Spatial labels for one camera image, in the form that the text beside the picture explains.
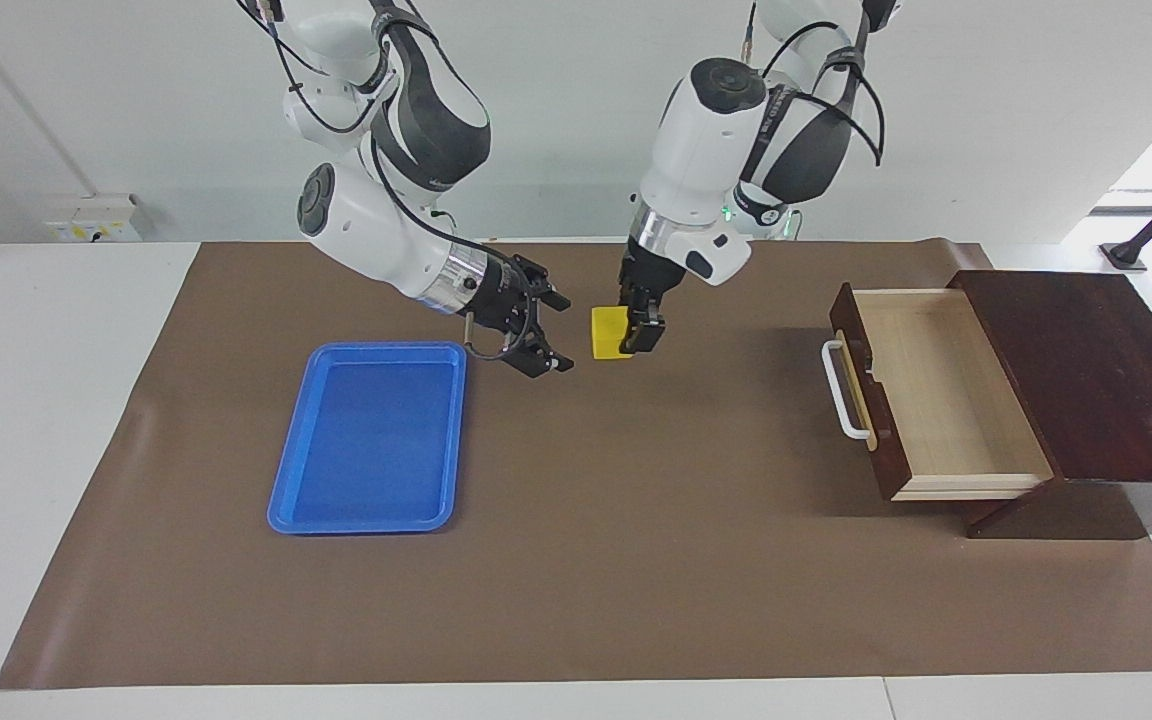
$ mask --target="white wall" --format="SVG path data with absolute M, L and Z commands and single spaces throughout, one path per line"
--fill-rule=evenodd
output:
M 447 196 L 476 236 L 616 236 L 664 99 L 737 53 L 746 0 L 419 0 L 493 120 Z M 774 48 L 758 37 L 755 60 Z M 135 192 L 164 240 L 294 234 L 324 153 L 280 118 L 268 41 L 230 0 L 0 0 L 0 240 L 38 240 L 44 195 Z M 1152 141 L 1152 3 L 909 0 L 872 38 L 887 161 L 861 144 L 804 237 L 1060 241 Z

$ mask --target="drawer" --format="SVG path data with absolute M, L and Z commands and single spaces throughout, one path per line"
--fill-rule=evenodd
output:
M 1053 477 L 962 290 L 846 285 L 831 321 L 823 359 L 838 418 L 867 444 L 888 500 L 1011 500 Z

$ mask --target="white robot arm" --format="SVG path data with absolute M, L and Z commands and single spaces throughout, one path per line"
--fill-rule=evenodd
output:
M 450 233 L 431 210 L 488 158 L 492 131 L 477 96 L 415 12 L 391 0 L 241 0 L 274 38 L 291 86 L 285 116 L 308 141 L 347 154 L 308 177 L 302 234 L 329 258 L 440 313 L 467 319 L 468 350 L 529 377 L 573 362 L 554 351 L 539 305 L 566 310 L 548 272 Z M 283 37 L 296 40 L 294 53 Z M 308 69 L 291 76 L 288 55 Z M 475 350 L 472 325 L 503 333 Z
M 751 240 L 774 236 L 788 206 L 826 191 L 851 132 L 881 159 L 882 106 L 864 77 L 864 48 L 897 6 L 761 0 L 758 17 L 782 43 L 767 69 L 713 58 L 679 82 L 621 263 L 620 304 L 628 314 L 621 353 L 652 350 L 666 327 L 664 294 L 687 272 L 726 282 L 749 260 Z M 851 119 L 859 88 L 878 108 L 878 142 Z

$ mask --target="dark wooden cabinet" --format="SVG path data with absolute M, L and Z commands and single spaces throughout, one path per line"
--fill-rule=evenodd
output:
M 1152 532 L 1152 313 L 1121 275 L 964 270 L 831 310 L 879 492 L 972 537 Z

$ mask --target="brown paper sheet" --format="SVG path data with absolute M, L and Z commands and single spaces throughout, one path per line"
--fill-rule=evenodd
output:
M 460 319 L 309 245 L 203 247 L 0 688 L 1152 670 L 1151 541 L 969 541 L 838 432 L 840 285 L 943 286 L 977 247 L 761 243 L 612 363 L 620 247 L 525 252 L 575 372 L 471 364 L 440 532 L 294 538 L 265 507 L 306 356 Z

